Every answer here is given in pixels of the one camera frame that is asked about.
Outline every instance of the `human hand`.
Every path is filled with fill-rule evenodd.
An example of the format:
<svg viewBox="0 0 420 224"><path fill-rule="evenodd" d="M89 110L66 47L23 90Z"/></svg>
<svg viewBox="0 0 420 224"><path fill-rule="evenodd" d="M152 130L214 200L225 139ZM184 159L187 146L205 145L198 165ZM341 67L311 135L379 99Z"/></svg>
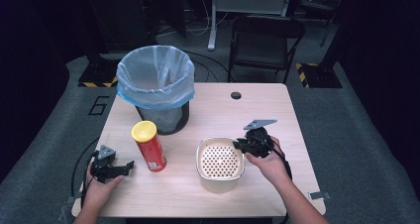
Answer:
<svg viewBox="0 0 420 224"><path fill-rule="evenodd" d="M89 211L99 214L102 207L108 201L111 192L124 179L124 176L119 175L107 183L102 183L90 174L91 167L92 164L89 165L86 174L86 185L88 186L83 209L89 209Z"/></svg>
<svg viewBox="0 0 420 224"><path fill-rule="evenodd" d="M274 142L274 148L284 155L284 152L279 147L280 142L278 138L271 136L271 139ZM248 161L250 161L250 163L257 166L262 172L262 175L271 183L274 183L277 178L289 178L283 161L275 152L271 152L263 159L256 158L250 153L245 153L245 157Z"/></svg>

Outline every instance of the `wooden table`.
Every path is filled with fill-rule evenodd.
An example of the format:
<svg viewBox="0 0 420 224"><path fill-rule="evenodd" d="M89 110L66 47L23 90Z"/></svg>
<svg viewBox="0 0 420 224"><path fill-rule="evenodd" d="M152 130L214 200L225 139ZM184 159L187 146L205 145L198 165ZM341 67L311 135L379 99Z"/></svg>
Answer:
<svg viewBox="0 0 420 224"><path fill-rule="evenodd" d="M241 99L233 99L240 92ZM130 175L114 190L101 216L108 217L277 217L284 204L260 170L246 159L244 174L235 188L215 194L200 184L195 156L201 140L209 137L242 138L254 119L277 119L266 126L279 138L293 173L293 181L307 196L319 191L305 143L286 86L280 83L195 83L189 121L178 133L160 136L167 166L148 170L131 137L141 118L134 105L116 96L98 142L117 151L114 166L135 161ZM323 200L310 200L325 213ZM77 200L72 214L80 211Z"/></svg>

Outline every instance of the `black chair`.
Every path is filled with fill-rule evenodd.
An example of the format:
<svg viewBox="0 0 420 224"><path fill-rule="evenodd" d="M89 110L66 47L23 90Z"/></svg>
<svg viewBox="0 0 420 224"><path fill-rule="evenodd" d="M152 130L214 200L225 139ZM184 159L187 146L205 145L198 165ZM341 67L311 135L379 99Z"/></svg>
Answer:
<svg viewBox="0 0 420 224"><path fill-rule="evenodd" d="M323 15L328 19L327 30L324 34L320 47L324 46L325 40L327 39L328 33L330 32L331 26L337 20L337 11L339 10L342 0L338 1L320 1L320 0L299 0L298 7L305 9L306 11L312 11Z"/></svg>
<svg viewBox="0 0 420 224"><path fill-rule="evenodd" d="M286 83L305 27L297 20L270 15L242 15L232 29L228 82L235 65L285 70ZM287 41L291 41L288 50Z"/></svg>

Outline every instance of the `plastic strainer basket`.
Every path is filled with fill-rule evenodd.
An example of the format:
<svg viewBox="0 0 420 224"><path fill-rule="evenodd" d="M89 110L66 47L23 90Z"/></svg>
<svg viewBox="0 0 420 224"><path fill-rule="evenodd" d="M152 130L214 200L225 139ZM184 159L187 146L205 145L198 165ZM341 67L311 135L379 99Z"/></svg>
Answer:
<svg viewBox="0 0 420 224"><path fill-rule="evenodd" d="M244 155L231 138L208 138L197 148L197 170L201 185L214 193L232 190L244 172Z"/></svg>

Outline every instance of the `red can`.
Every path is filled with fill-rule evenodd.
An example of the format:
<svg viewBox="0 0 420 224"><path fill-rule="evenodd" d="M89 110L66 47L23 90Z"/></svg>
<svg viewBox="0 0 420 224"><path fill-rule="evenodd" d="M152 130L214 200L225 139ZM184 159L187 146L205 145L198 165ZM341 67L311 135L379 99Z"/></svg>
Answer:
<svg viewBox="0 0 420 224"><path fill-rule="evenodd" d="M142 121L132 129L132 137L137 143L150 171L161 171L166 167L166 158L158 138L158 128L151 121Z"/></svg>

